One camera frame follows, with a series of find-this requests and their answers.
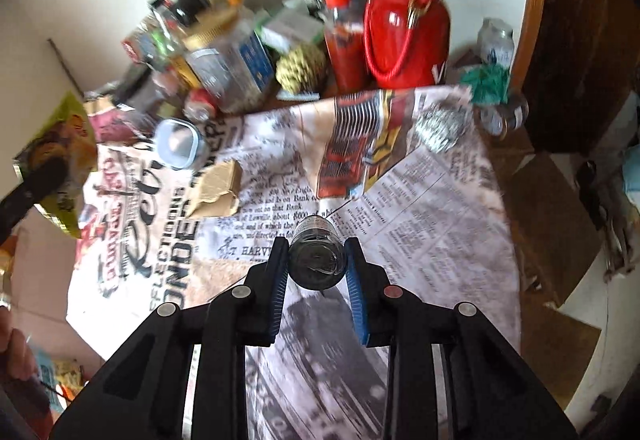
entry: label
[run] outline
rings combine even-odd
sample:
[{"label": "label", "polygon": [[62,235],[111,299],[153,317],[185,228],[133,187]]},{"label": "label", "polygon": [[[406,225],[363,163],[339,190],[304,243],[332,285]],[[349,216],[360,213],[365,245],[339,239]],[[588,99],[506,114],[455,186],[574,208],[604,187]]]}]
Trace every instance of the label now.
[{"label": "label", "polygon": [[482,53],[484,62],[488,64],[498,64],[506,69],[511,67],[511,61],[513,61],[513,50],[504,48],[495,48],[488,45]]},{"label": "label", "polygon": [[273,67],[255,32],[240,45],[238,52],[251,72],[258,89],[261,92],[264,91],[273,77]]},{"label": "label", "polygon": [[515,124],[513,125],[513,129],[517,130],[518,128],[520,128],[522,126],[522,107],[519,106],[517,107],[514,112],[513,112],[513,116],[516,119]]}]

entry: green yarn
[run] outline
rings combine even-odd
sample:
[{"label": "green yarn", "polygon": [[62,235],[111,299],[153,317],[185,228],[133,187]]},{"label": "green yarn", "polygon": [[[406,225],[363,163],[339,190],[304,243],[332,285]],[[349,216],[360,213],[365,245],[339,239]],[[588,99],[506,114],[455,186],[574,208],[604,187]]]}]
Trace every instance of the green yarn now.
[{"label": "green yarn", "polygon": [[507,102],[509,75],[509,70],[501,65],[483,64],[463,75],[460,82],[471,85],[473,92],[472,103],[477,105],[497,105]]}]

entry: small glass jar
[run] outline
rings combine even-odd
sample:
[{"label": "small glass jar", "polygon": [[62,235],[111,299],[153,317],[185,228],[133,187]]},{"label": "small glass jar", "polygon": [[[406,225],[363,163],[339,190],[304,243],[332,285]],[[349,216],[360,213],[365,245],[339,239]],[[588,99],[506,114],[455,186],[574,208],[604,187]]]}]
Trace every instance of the small glass jar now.
[{"label": "small glass jar", "polygon": [[184,46],[187,63],[221,112],[238,115],[264,103],[274,72],[252,18],[237,8],[206,14]]},{"label": "small glass jar", "polygon": [[508,133],[520,128],[529,115],[527,98],[518,91],[510,91],[504,104],[479,107],[482,128],[498,139],[504,139]]},{"label": "small glass jar", "polygon": [[289,248],[289,276],[300,287],[326,290],[347,270],[344,246],[329,220],[311,215],[296,227]]},{"label": "small glass jar", "polygon": [[499,18],[485,18],[478,32],[478,55],[486,64],[498,64],[507,70],[513,62],[513,27]]}]

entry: metal pin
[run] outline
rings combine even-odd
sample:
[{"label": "metal pin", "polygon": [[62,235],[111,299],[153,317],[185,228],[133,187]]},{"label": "metal pin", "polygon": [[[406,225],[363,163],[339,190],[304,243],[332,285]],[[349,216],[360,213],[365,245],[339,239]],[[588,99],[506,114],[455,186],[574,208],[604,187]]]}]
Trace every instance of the metal pin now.
[{"label": "metal pin", "polygon": [[238,299],[243,299],[251,294],[251,288],[246,285],[238,285],[231,291],[231,295]]},{"label": "metal pin", "polygon": [[169,317],[175,312],[175,305],[173,303],[162,303],[156,311],[160,317]]},{"label": "metal pin", "polygon": [[460,305],[458,305],[458,312],[466,317],[476,315],[477,311],[478,308],[476,308],[476,305],[472,305],[471,303],[460,303]]}]

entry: cardboard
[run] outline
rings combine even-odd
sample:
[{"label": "cardboard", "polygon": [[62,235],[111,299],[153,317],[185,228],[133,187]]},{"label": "cardboard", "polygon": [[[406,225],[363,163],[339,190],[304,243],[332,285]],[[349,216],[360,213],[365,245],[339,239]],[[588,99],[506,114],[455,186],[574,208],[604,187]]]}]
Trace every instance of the cardboard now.
[{"label": "cardboard", "polygon": [[501,189],[505,189],[505,185],[516,172],[522,159],[535,153],[531,141],[529,141],[527,130],[524,127],[518,128],[507,133],[507,136],[500,141],[482,130],[479,122],[476,123],[476,126],[479,128],[489,160],[494,167],[498,185]]},{"label": "cardboard", "polygon": [[238,212],[242,168],[235,160],[208,167],[193,188],[189,218],[231,216]]},{"label": "cardboard", "polygon": [[566,409],[587,370],[600,329],[520,297],[522,358],[562,409]]},{"label": "cardboard", "polygon": [[602,243],[577,192],[540,153],[508,181],[504,201],[549,300],[561,306]]}]

